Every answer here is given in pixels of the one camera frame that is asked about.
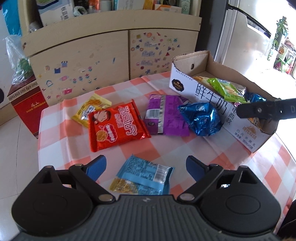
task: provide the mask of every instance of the green snack bag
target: green snack bag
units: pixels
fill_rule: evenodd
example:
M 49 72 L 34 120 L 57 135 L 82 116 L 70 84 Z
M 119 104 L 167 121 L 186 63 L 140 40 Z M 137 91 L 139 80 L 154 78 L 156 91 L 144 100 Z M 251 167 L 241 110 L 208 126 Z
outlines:
M 207 82 L 224 98 L 224 100 L 246 103 L 244 96 L 229 81 L 209 78 Z

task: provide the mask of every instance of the table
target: table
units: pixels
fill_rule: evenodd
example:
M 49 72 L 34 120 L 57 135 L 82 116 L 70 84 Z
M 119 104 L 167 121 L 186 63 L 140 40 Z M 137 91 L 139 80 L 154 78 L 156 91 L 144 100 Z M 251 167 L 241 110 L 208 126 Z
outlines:
M 224 169 L 247 165 L 281 205 L 278 229 L 296 191 L 296 163 L 276 134 L 256 153 L 247 150 L 224 128 L 209 137 L 198 137 L 193 132 L 188 137 L 154 135 L 150 139 L 129 142 L 96 153 L 90 151 L 88 130 L 73 121 L 71 116 L 93 93 L 117 106 L 128 103 L 133 98 L 144 117 L 151 94 L 177 94 L 169 88 L 169 76 L 169 72 L 143 76 L 64 100 L 44 109 L 38 140 L 39 169 L 46 165 L 67 169 L 76 163 L 87 164 L 98 155 L 105 155 L 107 168 L 97 183 L 108 190 L 123 163 L 134 154 L 148 161 L 175 167 L 170 179 L 170 193 L 177 197 L 195 183 L 185 167 L 185 160 L 189 155 L 205 164 L 219 164 Z

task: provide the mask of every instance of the light blue snack bag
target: light blue snack bag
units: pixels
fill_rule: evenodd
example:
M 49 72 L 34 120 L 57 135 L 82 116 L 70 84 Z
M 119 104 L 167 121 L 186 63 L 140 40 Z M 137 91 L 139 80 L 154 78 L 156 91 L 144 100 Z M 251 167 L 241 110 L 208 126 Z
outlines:
M 131 155 L 110 185 L 111 191 L 138 195 L 167 195 L 174 167 L 155 164 Z

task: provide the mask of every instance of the refrigerator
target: refrigerator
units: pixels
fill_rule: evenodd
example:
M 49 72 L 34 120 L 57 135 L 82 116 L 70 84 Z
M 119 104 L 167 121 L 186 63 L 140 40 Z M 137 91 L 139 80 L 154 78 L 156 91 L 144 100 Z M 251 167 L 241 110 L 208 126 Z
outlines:
M 216 62 L 255 82 L 267 60 L 285 0 L 203 0 L 196 51 L 210 50 Z

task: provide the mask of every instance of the purple snack bag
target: purple snack bag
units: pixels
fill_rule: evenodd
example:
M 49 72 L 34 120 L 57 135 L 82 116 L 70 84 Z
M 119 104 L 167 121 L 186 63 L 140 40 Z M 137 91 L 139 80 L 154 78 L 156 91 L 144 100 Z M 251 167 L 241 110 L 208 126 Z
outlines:
M 144 122 L 151 135 L 189 136 L 188 124 L 178 110 L 188 99 L 178 95 L 151 95 Z

